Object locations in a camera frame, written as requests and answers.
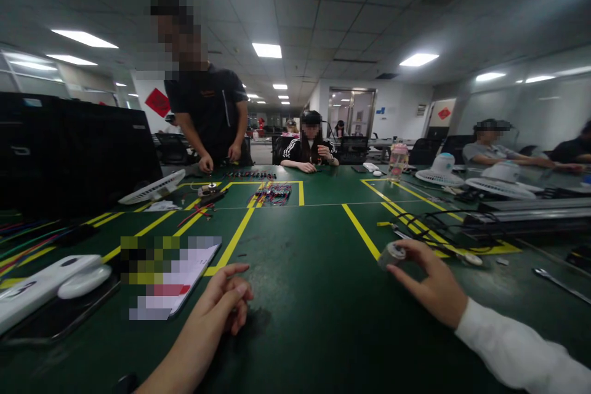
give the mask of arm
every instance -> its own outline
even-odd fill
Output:
[[[533,329],[470,300],[448,266],[424,243],[397,241],[406,255],[428,274],[417,282],[402,269],[388,265],[396,279],[440,322],[484,361],[506,386],[534,394],[591,392],[591,371],[557,344]]]

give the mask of black monitor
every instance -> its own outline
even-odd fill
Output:
[[[2,207],[52,219],[92,215],[160,178],[143,111],[0,93]]]

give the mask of red decoration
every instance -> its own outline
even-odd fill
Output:
[[[171,110],[171,104],[168,101],[168,97],[160,92],[158,88],[154,88],[148,98],[146,98],[146,105],[148,105],[160,117],[164,117]]]
[[[447,109],[447,107],[445,107],[441,111],[439,111],[437,115],[441,120],[445,120],[447,117],[451,116],[451,111]]]

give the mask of white mouse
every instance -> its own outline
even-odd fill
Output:
[[[83,296],[98,288],[110,275],[111,267],[108,265],[85,269],[66,280],[57,290],[57,296],[66,300]]]

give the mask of man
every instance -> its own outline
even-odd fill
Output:
[[[238,76],[209,63],[201,26],[193,25],[184,0],[152,0],[150,15],[156,17],[158,40],[179,64],[164,88],[183,134],[199,154],[199,168],[212,172],[226,158],[251,165],[244,141],[248,99]]]
[[[550,158],[561,163],[591,163],[591,120],[576,139],[559,144]]]

